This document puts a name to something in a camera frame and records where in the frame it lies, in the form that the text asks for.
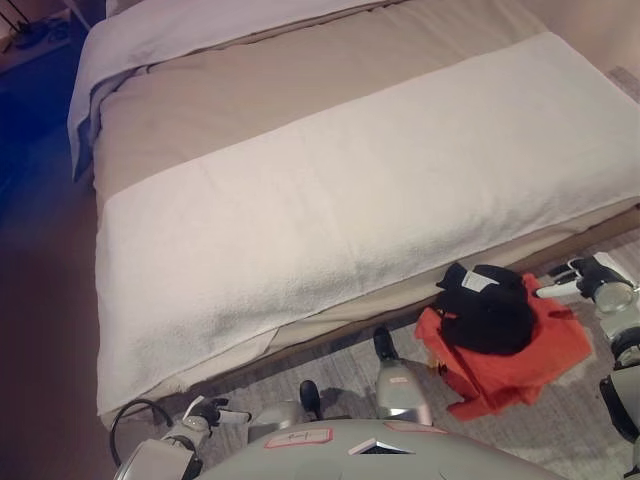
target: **wall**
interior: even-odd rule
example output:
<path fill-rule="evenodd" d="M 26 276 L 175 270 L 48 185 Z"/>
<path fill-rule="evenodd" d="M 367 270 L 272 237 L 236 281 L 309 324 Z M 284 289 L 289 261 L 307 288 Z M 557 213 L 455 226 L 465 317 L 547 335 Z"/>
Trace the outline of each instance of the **wall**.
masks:
<path fill-rule="evenodd" d="M 520 0 L 601 71 L 640 78 L 639 0 Z"/>

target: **white towel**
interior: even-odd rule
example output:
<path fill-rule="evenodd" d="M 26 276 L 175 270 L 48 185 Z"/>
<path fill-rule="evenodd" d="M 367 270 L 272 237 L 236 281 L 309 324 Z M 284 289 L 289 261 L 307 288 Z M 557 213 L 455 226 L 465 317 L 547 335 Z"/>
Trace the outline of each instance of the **white towel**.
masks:
<path fill-rule="evenodd" d="M 637 196 L 638 119 L 544 33 L 115 195 L 99 414 L 257 334 Z"/>

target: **white tag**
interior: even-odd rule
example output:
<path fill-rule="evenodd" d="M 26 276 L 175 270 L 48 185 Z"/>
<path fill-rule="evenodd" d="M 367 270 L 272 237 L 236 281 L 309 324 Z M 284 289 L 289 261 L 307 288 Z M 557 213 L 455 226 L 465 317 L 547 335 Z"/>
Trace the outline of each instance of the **white tag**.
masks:
<path fill-rule="evenodd" d="M 333 440 L 333 429 L 331 428 L 310 428 L 297 432 L 283 433 L 271 437 L 264 448 L 295 447 L 298 445 L 312 445 L 327 443 Z"/>
<path fill-rule="evenodd" d="M 474 292 L 481 292 L 487 285 L 498 285 L 498 282 L 474 273 L 471 270 L 469 270 L 462 279 L 462 286 Z"/>

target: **orange shirt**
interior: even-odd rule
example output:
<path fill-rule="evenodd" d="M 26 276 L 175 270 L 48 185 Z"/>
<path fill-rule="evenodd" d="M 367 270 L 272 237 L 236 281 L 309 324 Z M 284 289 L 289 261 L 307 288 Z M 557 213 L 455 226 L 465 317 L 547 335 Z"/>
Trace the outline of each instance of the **orange shirt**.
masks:
<path fill-rule="evenodd" d="M 540 285 L 533 275 L 523 275 L 523 282 L 536 324 L 531 343 L 514 355 L 485 355 L 448 346 L 440 336 L 442 318 L 431 308 L 418 320 L 416 337 L 446 365 L 444 380 L 464 398 L 448 407 L 459 420 L 499 413 L 520 402 L 531 405 L 545 384 L 584 360 L 591 351 L 573 312 L 555 300 L 534 297 L 532 292 Z"/>

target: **label sticker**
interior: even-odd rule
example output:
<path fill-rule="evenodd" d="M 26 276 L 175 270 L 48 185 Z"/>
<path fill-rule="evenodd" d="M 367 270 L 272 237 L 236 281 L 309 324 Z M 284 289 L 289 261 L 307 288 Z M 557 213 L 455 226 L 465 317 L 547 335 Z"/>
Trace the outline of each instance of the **label sticker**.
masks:
<path fill-rule="evenodd" d="M 311 428 L 297 432 L 276 435 L 265 443 L 264 448 L 295 447 L 299 445 L 312 445 L 327 443 L 333 440 L 332 428 Z"/>
<path fill-rule="evenodd" d="M 412 422 L 384 422 L 384 426 L 394 432 L 403 433 L 449 433 L 436 427 Z"/>
<path fill-rule="evenodd" d="M 464 288 L 468 288 L 469 290 L 473 290 L 474 292 L 481 292 L 487 285 L 499 284 L 495 280 L 474 273 L 471 270 L 469 270 L 462 279 L 462 286 Z"/>

